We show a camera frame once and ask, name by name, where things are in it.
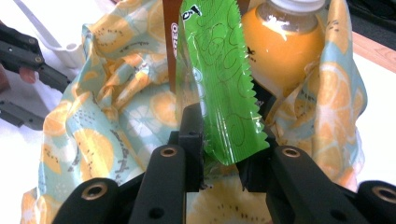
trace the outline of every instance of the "bottle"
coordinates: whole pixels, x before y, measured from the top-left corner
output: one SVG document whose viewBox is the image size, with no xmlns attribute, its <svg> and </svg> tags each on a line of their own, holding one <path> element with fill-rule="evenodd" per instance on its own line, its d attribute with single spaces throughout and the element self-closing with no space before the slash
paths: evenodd
<svg viewBox="0 0 396 224">
<path fill-rule="evenodd" d="M 264 0 L 242 16 L 260 114 L 266 120 L 319 63 L 325 0 Z"/>
</svg>

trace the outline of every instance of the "fabric with orange print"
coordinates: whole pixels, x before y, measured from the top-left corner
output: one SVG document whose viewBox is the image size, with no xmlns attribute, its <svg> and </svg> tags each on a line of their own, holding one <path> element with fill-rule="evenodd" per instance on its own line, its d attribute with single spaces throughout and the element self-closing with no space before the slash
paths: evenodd
<svg viewBox="0 0 396 224">
<path fill-rule="evenodd" d="M 346 1 L 332 0 L 320 16 L 321 62 L 276 111 L 271 129 L 279 144 L 304 149 L 331 180 L 354 189 L 363 163 L 355 122 L 367 94 L 352 59 Z M 45 119 L 39 181 L 22 198 L 21 223 L 50 223 L 83 181 L 122 185 L 140 175 L 177 129 L 162 1 L 119 1 L 82 28 L 87 61 Z M 187 194 L 188 223 L 271 223 L 265 194 L 242 191 L 234 165 L 206 160 L 205 182 L 207 189 Z"/>
</svg>

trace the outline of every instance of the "white surface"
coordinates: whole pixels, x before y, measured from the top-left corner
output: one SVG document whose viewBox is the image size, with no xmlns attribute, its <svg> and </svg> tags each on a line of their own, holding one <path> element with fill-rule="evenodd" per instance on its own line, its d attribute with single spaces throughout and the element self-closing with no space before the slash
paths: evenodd
<svg viewBox="0 0 396 224">
<path fill-rule="evenodd" d="M 51 31 L 54 31 L 55 36 L 61 34 L 62 38 L 70 37 L 70 39 L 73 39 L 75 36 L 79 36 L 80 26 L 83 22 L 95 22 L 99 19 L 101 11 L 109 10 L 111 7 L 109 0 L 103 1 L 103 5 L 97 5 L 100 2 L 99 0 L 30 0 L 29 6 L 35 6 L 36 11 L 34 13 L 37 16 L 47 16 L 49 18 L 45 19 L 43 17 L 40 19 L 42 22 L 57 24 L 57 26 L 46 24 Z M 34 35 L 30 22 L 12 0 L 1 1 L 0 20 L 21 33 Z M 76 75 L 78 71 L 65 68 L 51 51 L 45 48 L 42 48 L 42 50 L 49 65 L 63 71 L 70 77 Z M 396 118 L 393 116 L 396 111 L 392 106 L 396 74 L 359 55 L 355 54 L 354 59 L 369 96 L 368 107 L 357 122 L 366 160 L 358 179 L 360 182 L 364 180 L 383 180 L 396 185 L 396 147 L 391 141 L 395 138 L 392 129 L 396 127 Z M 41 83 L 36 83 L 30 90 L 29 88 L 26 89 L 19 90 L 14 87 L 13 90 L 20 100 L 24 98 L 23 96 L 35 94 L 35 97 L 32 97 L 41 98 L 41 103 L 45 105 L 42 108 L 48 111 L 56 106 L 61 97 L 59 93 L 45 87 L 42 91 Z M 41 137 L 42 132 L 32 131 L 24 126 L 16 128 L 0 119 L 0 148 L 2 153 L 0 199 L 3 205 L 1 218 L 6 220 L 7 223 L 20 222 L 21 196 L 36 185 Z"/>
</svg>

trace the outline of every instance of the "green snack packet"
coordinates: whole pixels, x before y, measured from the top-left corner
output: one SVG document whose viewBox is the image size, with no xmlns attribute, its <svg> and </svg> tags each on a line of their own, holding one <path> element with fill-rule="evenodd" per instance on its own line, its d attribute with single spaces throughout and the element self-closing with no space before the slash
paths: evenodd
<svg viewBox="0 0 396 224">
<path fill-rule="evenodd" d="M 205 152 L 225 165 L 266 149 L 234 0 L 185 0 L 177 36 L 177 117 L 200 103 Z"/>
</svg>

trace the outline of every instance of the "packet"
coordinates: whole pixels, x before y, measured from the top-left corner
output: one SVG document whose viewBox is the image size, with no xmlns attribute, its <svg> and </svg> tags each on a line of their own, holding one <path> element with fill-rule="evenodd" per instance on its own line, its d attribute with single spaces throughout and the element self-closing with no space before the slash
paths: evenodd
<svg viewBox="0 0 396 224">
<path fill-rule="evenodd" d="M 177 42 L 177 117 L 200 103 L 204 149 L 229 165 L 269 147 L 236 1 L 184 1 Z"/>
</svg>

